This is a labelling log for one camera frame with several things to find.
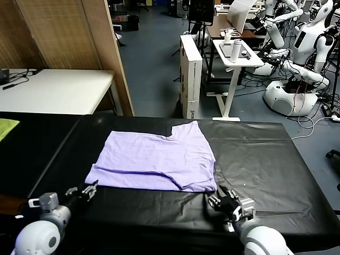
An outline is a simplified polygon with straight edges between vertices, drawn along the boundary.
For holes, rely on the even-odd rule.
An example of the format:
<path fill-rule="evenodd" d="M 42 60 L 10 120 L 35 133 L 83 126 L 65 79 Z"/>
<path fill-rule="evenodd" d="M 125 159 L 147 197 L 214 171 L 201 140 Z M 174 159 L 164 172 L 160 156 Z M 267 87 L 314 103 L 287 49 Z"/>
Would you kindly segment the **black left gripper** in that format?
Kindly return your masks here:
<path fill-rule="evenodd" d="M 64 196 L 62 205 L 69 210 L 77 210 L 83 207 L 96 194 L 98 180 L 95 180 L 91 185 L 84 189 L 77 187 L 69 188 Z"/>

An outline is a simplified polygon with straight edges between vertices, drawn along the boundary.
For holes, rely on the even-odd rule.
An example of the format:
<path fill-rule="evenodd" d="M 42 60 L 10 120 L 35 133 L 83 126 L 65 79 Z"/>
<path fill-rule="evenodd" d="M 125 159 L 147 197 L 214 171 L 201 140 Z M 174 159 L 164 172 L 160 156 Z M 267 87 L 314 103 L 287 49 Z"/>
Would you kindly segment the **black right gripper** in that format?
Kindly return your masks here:
<path fill-rule="evenodd" d="M 208 197 L 208 203 L 214 210 L 221 210 L 226 214 L 229 220 L 239 220 L 241 217 L 241 206 L 238 202 L 239 196 L 232 189 L 220 185 L 219 190 L 223 197 L 220 199 L 215 195 Z"/>

